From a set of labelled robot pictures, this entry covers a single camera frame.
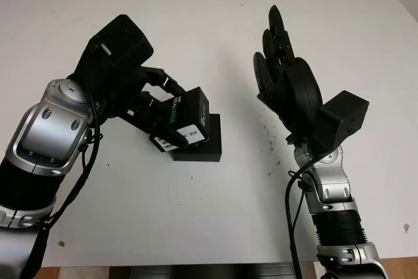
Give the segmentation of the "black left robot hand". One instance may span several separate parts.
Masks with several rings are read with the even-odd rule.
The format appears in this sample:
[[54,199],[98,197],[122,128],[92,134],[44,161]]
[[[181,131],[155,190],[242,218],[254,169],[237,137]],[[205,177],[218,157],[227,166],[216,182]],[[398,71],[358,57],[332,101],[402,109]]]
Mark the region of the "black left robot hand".
[[143,89],[149,84],[175,97],[182,96],[185,90],[164,70],[142,65],[151,54],[148,48],[113,52],[104,42],[89,43],[67,78],[76,82],[98,106],[99,125],[119,117],[152,139],[158,137],[184,148],[187,140],[171,126],[162,102]]

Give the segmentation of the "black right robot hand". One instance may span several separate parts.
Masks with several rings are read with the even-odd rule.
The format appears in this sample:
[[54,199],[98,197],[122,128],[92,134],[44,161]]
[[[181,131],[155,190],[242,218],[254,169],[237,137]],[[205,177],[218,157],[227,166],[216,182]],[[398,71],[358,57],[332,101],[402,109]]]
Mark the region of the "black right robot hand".
[[269,10],[268,23],[262,36],[263,52],[253,57],[257,98],[278,115],[290,132],[287,143],[294,144],[312,137],[315,115],[323,100],[310,66],[294,54],[276,5]]

